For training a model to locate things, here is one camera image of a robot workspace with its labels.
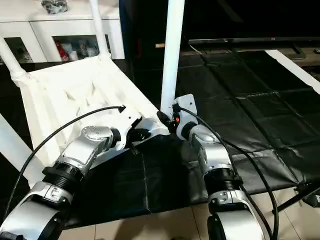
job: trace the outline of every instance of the white pole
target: white pole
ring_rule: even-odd
[[[20,171],[32,151],[1,114],[0,133],[0,152]],[[43,169],[42,162],[34,156],[23,174],[30,186],[44,178]]]
[[[16,57],[2,36],[0,36],[0,56],[9,69],[12,80],[16,80],[26,74],[26,71],[19,65]]]
[[[161,111],[172,117],[176,93],[182,23],[185,0],[169,0],[166,20],[165,50],[161,92]]]
[[[98,0],[90,0],[92,18],[95,28],[96,40],[99,46],[100,56],[111,57],[111,54],[108,51],[108,45],[106,36],[104,33],[104,27],[102,25],[101,15],[99,11]]]

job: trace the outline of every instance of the shelf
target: shelf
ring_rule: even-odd
[[[102,19],[120,19],[119,0],[99,0]],[[92,19],[89,0],[68,0],[68,11],[48,14],[40,0],[1,0],[0,23]]]

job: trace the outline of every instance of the white metal frame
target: white metal frame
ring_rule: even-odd
[[[39,94],[41,95],[41,93],[37,92],[37,89],[33,87],[35,84],[38,83],[37,79],[51,80],[52,78],[54,78],[54,81],[56,81],[57,79],[60,79],[60,81],[63,81],[61,77],[65,79],[67,78],[75,79],[77,77],[83,77],[80,71],[82,69],[82,72],[86,73],[87,75],[88,74],[95,75],[97,73],[99,74],[99,72],[96,72],[96,71],[102,70],[100,73],[101,76],[98,75],[97,77],[104,81],[107,81],[107,79],[105,79],[106,77],[104,74],[106,75],[109,74],[108,75],[109,80],[107,81],[108,86],[105,86],[106,84],[102,86],[102,88],[105,88],[105,89],[107,88],[106,91],[109,94],[106,97],[108,98],[108,100],[110,100],[111,103],[113,104],[121,103],[122,101],[127,106],[125,111],[127,111],[129,114],[136,114],[137,111],[135,109],[139,109],[139,114],[143,117],[143,120],[138,124],[138,126],[140,125],[142,128],[147,128],[149,130],[152,129],[150,130],[152,136],[155,136],[157,134],[163,134],[163,135],[169,134],[168,129],[162,123],[160,123],[159,119],[157,118],[157,115],[156,115],[157,109],[110,60],[110,53],[108,52],[107,42],[105,39],[103,24],[99,14],[97,1],[98,0],[90,0],[90,6],[92,10],[92,17],[94,19],[93,22],[94,22],[94,27],[96,31],[97,42],[100,49],[100,54],[97,57],[91,57],[88,59],[79,60],[79,61],[63,64],[60,66],[54,66],[54,67],[27,73],[19,65],[18,61],[16,60],[15,56],[9,49],[4,38],[0,36],[0,55],[10,71],[11,79],[18,85],[18,87],[21,88],[23,104],[25,107],[28,124],[29,124],[29,127],[31,128],[30,132],[37,132],[37,128],[39,129],[38,131],[41,132],[41,128],[45,128],[45,129],[42,129],[43,131],[41,133],[47,134],[48,129],[46,128],[46,126],[41,126],[39,124],[37,125],[37,121],[41,121],[42,123],[46,123],[47,122],[45,121],[46,119],[50,121],[50,118],[48,118],[48,114],[42,111],[44,110],[43,103],[41,102],[39,103],[39,100],[40,100]],[[30,109],[28,107],[28,104],[25,103],[25,100],[27,101],[27,103],[31,105],[34,104],[34,107],[31,107]],[[125,122],[128,122],[128,119],[120,122],[118,121],[116,122],[116,125],[117,124],[119,126],[124,125],[125,127],[125,125],[128,124]],[[2,116],[0,116],[0,132],[1,132],[0,134],[1,153],[3,153],[5,157],[17,169],[20,169],[23,163],[26,161],[27,156],[29,156],[31,150],[25,145],[25,143],[23,143],[21,138],[17,135],[17,133],[15,133],[15,131],[10,127],[10,125],[6,122],[6,120]],[[55,143],[54,140],[51,142],[49,141],[47,145],[57,146],[57,142]],[[15,150],[16,154],[8,154],[8,149]],[[53,153],[51,154],[51,156],[53,156],[54,154],[57,153],[57,147],[51,148],[50,151],[51,153]],[[109,158],[112,158],[112,156],[115,156],[116,154],[117,153],[111,152]],[[30,185],[34,184],[38,180],[41,180],[42,178],[41,171],[43,169],[43,165],[47,165],[47,163],[49,162],[50,162],[50,159],[40,161],[37,158],[31,161],[31,163],[28,166],[30,170],[24,173],[24,176],[27,178]]]

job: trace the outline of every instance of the black connector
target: black connector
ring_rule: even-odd
[[[125,109],[126,109],[126,106],[125,106],[125,105],[120,106],[120,107],[118,108],[119,113],[122,113]]]

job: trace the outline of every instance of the items on shelf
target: items on shelf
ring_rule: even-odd
[[[67,0],[41,0],[41,5],[48,14],[57,14],[68,11]]]
[[[108,36],[105,37],[110,52]],[[99,54],[98,42],[94,35],[54,36],[53,38],[64,62],[91,58]]]

